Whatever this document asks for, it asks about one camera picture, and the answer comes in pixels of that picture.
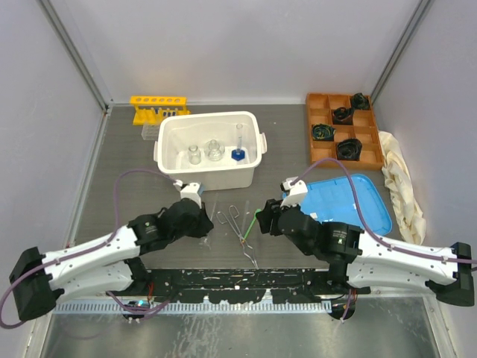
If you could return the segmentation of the small glass beaker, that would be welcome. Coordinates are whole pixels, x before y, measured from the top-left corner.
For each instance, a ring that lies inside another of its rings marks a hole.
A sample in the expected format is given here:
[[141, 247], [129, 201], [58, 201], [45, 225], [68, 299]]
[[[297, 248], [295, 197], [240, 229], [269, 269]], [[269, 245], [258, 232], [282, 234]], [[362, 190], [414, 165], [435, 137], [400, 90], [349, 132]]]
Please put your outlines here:
[[188, 158], [192, 165], [198, 165], [201, 162], [201, 152], [197, 145], [189, 146]]

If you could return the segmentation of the blue handled brush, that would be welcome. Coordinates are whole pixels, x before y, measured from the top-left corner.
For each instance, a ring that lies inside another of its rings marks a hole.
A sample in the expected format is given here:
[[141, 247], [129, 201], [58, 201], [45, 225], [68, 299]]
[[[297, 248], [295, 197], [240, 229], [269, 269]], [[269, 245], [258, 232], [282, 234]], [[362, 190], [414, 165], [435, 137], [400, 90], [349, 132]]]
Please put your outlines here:
[[236, 134], [237, 134], [237, 146], [234, 150], [231, 152], [231, 157], [239, 162], [245, 158], [245, 152], [242, 148], [242, 143], [243, 143], [243, 124], [238, 123], [236, 125]]

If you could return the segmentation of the clear acrylic tube rack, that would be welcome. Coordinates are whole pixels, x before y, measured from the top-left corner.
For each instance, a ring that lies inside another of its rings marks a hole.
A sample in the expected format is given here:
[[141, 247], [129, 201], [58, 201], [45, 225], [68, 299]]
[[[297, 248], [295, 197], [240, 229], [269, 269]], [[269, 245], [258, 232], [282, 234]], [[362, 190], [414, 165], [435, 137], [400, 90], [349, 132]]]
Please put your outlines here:
[[141, 132], [143, 140], [156, 141], [159, 135], [159, 127], [160, 125], [144, 124]]

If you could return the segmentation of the metal crucible tongs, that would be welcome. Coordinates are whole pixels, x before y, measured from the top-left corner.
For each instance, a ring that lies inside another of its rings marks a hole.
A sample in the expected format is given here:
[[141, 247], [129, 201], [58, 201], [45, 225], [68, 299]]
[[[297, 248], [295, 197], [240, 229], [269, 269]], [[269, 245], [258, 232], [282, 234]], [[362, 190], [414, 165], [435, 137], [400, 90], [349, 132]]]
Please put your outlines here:
[[258, 269], [258, 263], [254, 254], [253, 247], [247, 243], [247, 240], [242, 235], [242, 232], [238, 226], [237, 219], [239, 218], [240, 213], [235, 205], [230, 205], [227, 213], [223, 211], [218, 211], [216, 214], [217, 220], [220, 224], [228, 224], [233, 233], [238, 237], [243, 255], [251, 261], [252, 266], [255, 269]]

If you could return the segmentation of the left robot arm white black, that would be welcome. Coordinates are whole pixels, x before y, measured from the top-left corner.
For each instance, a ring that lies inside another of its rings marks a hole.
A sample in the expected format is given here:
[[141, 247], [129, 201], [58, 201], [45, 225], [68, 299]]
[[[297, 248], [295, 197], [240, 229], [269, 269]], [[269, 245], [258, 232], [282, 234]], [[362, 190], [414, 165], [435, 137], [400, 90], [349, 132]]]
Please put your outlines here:
[[163, 250], [184, 236], [203, 238], [213, 228], [205, 206], [185, 198], [72, 248], [46, 254], [29, 248], [10, 273], [19, 320], [34, 320], [84, 295], [142, 295], [151, 282], [142, 255]]

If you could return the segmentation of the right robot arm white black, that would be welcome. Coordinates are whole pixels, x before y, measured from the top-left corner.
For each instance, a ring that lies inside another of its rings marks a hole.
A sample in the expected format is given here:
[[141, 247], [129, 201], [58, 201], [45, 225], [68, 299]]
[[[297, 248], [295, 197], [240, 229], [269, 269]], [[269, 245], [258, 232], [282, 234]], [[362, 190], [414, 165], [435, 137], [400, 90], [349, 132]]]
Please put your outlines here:
[[470, 245], [456, 242], [447, 248], [411, 245], [394, 239], [375, 239], [359, 226], [320, 223], [299, 206], [284, 207], [270, 199], [256, 214], [262, 233], [285, 236], [306, 256], [329, 265], [330, 290], [384, 286], [431, 292], [457, 307], [476, 302]]

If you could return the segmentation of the yellow test tube rack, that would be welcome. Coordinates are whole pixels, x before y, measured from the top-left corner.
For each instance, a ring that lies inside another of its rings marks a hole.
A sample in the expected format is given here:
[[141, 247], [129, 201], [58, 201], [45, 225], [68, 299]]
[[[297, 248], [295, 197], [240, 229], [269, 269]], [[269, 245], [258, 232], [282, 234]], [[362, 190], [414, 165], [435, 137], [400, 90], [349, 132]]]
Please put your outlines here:
[[160, 125], [172, 116], [189, 115], [186, 97], [134, 95], [130, 105], [135, 109], [134, 125]]

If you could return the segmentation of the glass funnel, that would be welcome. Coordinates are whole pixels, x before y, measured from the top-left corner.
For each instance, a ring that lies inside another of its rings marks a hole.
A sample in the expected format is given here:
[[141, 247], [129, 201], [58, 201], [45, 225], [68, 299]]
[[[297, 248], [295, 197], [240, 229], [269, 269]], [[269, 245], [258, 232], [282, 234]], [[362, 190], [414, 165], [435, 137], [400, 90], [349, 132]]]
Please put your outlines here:
[[210, 161], [219, 161], [223, 158], [225, 152], [224, 145], [216, 139], [211, 139], [206, 144], [205, 154]]

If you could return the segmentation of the white plastic bin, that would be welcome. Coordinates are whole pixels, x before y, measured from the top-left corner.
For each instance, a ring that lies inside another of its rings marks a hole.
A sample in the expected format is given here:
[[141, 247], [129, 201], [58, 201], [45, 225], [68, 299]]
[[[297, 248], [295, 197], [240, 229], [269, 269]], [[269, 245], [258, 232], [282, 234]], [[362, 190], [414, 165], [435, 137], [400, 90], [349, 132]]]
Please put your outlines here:
[[267, 150], [251, 112], [205, 113], [164, 120], [154, 161], [170, 178], [199, 182], [208, 191], [241, 189], [252, 184]]

